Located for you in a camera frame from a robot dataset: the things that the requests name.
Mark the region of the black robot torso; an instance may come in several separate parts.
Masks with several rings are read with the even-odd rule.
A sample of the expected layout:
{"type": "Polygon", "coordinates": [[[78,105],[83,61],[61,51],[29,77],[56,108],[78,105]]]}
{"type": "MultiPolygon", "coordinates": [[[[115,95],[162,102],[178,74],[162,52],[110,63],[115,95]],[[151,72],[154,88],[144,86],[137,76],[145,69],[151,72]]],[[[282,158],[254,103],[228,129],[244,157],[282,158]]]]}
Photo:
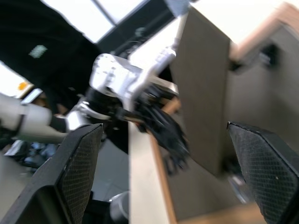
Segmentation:
{"type": "Polygon", "coordinates": [[[42,89],[54,114],[86,93],[100,53],[41,0],[0,0],[0,62],[42,89]]]}

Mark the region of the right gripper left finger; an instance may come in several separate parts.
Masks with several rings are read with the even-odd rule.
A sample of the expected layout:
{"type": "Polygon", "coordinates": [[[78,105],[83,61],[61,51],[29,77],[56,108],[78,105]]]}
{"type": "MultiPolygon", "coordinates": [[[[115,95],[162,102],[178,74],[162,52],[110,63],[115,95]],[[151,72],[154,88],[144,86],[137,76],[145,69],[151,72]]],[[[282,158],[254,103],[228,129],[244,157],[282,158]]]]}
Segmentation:
{"type": "Polygon", "coordinates": [[[103,134],[102,124],[68,134],[31,177],[0,224],[81,224],[103,134]]]}

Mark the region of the silver metal cylinder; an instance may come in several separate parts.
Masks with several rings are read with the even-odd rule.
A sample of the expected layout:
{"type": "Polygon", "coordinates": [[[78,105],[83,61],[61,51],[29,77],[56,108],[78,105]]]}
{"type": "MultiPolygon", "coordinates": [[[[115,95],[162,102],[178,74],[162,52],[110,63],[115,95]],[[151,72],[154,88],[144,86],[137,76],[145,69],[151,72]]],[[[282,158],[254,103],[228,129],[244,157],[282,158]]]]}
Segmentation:
{"type": "Polygon", "coordinates": [[[109,213],[115,224],[129,223],[129,196],[129,191],[125,191],[109,199],[109,213]]]}

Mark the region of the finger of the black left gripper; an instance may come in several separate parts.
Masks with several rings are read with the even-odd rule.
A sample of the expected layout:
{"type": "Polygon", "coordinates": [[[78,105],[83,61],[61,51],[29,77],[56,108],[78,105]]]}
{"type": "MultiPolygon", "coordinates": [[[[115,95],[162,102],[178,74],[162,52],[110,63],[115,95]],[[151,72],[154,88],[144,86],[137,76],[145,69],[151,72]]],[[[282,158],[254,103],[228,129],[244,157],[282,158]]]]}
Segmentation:
{"type": "Polygon", "coordinates": [[[143,109],[142,119],[158,145],[169,153],[163,158],[167,174],[176,175],[178,169],[187,168],[188,143],[179,124],[161,109],[143,109]]]}

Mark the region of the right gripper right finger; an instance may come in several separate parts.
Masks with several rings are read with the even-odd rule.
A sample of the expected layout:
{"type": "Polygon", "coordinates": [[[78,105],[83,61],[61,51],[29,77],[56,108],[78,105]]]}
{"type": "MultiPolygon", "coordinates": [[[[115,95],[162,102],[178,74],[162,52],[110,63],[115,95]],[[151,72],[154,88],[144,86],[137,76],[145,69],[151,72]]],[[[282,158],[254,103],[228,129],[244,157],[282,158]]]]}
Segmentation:
{"type": "Polygon", "coordinates": [[[299,154],[277,134],[228,122],[244,180],[267,224],[299,224],[299,154]]]}

